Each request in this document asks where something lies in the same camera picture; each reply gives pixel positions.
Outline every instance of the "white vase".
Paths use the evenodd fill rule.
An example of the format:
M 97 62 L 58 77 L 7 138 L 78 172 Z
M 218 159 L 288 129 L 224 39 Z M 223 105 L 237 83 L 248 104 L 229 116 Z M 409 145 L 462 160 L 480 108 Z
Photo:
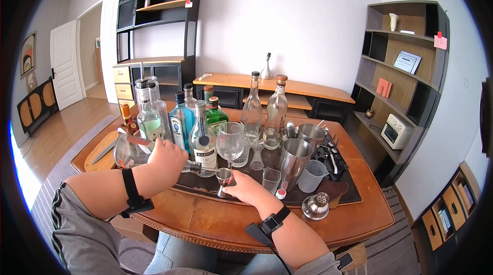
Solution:
M 388 15 L 391 17 L 391 31 L 395 31 L 395 28 L 397 27 L 397 20 L 399 19 L 399 16 L 394 14 L 394 13 L 389 13 Z

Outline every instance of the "white door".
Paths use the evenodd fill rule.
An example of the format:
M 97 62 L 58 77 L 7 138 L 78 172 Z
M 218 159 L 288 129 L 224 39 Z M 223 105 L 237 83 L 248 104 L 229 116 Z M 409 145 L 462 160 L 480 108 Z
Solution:
M 50 34 L 53 88 L 60 110 L 84 98 L 75 51 L 76 30 L 77 21 L 74 20 L 53 29 Z
M 113 78 L 113 65 L 116 58 L 116 22 L 120 0 L 102 0 L 101 9 L 101 69 L 108 102 L 118 103 Z

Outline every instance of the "jigger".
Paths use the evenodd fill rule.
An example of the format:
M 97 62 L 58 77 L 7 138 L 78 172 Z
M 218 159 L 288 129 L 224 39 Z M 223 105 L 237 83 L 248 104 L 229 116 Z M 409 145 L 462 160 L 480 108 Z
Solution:
M 229 194 L 223 190 L 226 186 L 235 186 L 236 181 L 233 179 L 233 173 L 228 168 L 219 168 L 216 172 L 216 178 L 219 181 L 219 189 L 217 190 L 217 196 L 219 198 L 228 198 Z

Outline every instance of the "person's right hand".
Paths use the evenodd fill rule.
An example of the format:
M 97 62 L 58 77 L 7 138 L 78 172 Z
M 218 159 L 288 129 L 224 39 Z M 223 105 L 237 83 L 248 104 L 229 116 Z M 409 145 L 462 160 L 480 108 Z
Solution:
M 252 179 L 248 174 L 231 170 L 236 181 L 235 186 L 227 186 L 223 191 L 238 198 L 244 203 L 251 204 L 257 209 L 268 201 L 279 201 L 274 195 L 263 188 L 262 184 Z
M 146 169 L 151 169 L 157 180 L 169 188 L 176 184 L 183 166 L 188 160 L 188 152 L 169 140 L 156 139 L 156 146 L 147 160 Z

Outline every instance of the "jeans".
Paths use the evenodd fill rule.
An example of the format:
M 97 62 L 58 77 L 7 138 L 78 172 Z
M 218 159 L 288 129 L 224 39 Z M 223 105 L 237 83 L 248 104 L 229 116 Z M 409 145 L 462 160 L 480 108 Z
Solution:
M 214 273 L 217 251 L 159 232 L 156 253 L 144 274 L 157 274 L 176 268 L 194 268 Z M 238 275 L 287 274 L 274 254 L 257 254 Z

